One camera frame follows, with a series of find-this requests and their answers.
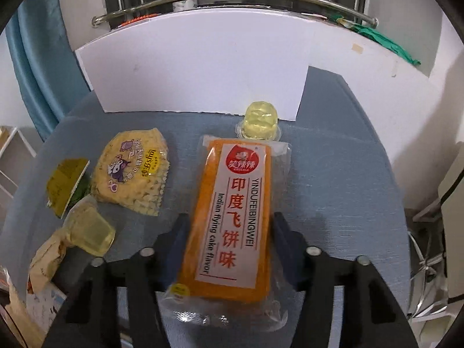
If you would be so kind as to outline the olive yellow small packet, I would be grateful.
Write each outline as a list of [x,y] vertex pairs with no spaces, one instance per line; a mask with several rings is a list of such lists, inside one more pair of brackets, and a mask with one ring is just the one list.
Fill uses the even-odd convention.
[[47,206],[62,218],[86,174],[90,161],[85,158],[62,160],[46,184]]

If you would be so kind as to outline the yellow corn puff snack pack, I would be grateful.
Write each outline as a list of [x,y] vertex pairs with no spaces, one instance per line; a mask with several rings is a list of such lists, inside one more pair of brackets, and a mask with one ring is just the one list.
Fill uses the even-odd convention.
[[157,216],[169,167],[168,145],[157,128],[119,132],[97,161],[90,193],[99,202]]

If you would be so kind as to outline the blue curtain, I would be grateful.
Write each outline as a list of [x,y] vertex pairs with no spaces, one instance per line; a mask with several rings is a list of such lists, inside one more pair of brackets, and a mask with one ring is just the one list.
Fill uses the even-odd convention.
[[45,141],[90,92],[59,0],[23,0],[6,25],[6,39],[23,103]]

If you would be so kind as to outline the orange handled tool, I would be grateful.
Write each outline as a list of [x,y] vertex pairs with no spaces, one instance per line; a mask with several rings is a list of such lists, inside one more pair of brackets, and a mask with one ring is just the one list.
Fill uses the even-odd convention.
[[128,21],[124,21],[123,23],[121,23],[118,26],[118,28],[122,28],[122,27],[125,27],[127,25],[137,23],[137,22],[140,22],[140,21],[144,21],[144,20],[147,20],[147,19],[150,19],[150,18],[158,17],[160,15],[161,15],[160,13],[151,13],[151,14],[146,14],[146,15],[140,16],[140,17],[136,17],[136,18],[130,19]]

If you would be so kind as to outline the orange flying cake snack pack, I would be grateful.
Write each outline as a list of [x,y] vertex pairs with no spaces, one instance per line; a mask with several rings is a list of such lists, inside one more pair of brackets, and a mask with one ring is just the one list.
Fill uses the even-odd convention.
[[285,192],[291,146],[205,135],[200,153],[190,236],[161,311],[187,324],[276,331],[288,313],[275,295],[271,214]]

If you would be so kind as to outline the yellow jelly cup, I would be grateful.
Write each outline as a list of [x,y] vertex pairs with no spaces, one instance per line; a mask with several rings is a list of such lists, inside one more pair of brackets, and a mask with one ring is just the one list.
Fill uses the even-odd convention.
[[235,127],[238,138],[276,141],[282,136],[278,126],[278,113],[273,104],[265,101],[254,101],[247,107],[244,118]]
[[116,236],[116,230],[99,214],[97,201],[91,195],[71,208],[63,228],[70,244],[96,257],[108,252]]

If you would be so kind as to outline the white office chair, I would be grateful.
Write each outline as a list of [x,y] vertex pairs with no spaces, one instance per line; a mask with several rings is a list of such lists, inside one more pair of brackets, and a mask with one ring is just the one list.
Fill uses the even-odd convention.
[[463,311],[463,150],[439,184],[437,199],[407,223],[407,318],[419,347],[438,347]]

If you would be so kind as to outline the white cardboard box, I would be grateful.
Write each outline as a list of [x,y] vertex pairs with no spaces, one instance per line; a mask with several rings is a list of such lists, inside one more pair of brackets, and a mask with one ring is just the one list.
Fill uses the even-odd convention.
[[255,101],[296,118],[320,21],[274,10],[162,15],[76,51],[106,112],[241,115]]

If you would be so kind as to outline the green tissue packs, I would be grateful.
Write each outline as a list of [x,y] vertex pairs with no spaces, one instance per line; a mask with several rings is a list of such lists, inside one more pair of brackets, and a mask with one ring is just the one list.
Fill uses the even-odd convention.
[[406,62],[413,66],[421,65],[421,61],[418,59],[413,58],[402,46],[391,40],[389,37],[381,34],[378,32],[377,29],[371,28],[368,26],[363,26],[360,23],[356,23],[354,21],[350,21],[342,17],[341,15],[333,15],[329,17],[329,21],[333,23],[337,23],[338,25],[355,32],[362,37],[365,37],[373,42],[376,42],[380,46],[386,48],[387,50],[393,52],[397,56],[404,59]]

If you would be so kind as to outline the beige small snack packet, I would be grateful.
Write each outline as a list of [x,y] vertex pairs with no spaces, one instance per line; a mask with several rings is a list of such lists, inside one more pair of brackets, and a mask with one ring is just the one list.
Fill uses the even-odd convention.
[[48,285],[60,264],[68,247],[73,244],[68,239],[68,230],[64,227],[56,230],[50,238],[42,244],[31,259],[28,271],[28,293],[38,294]]

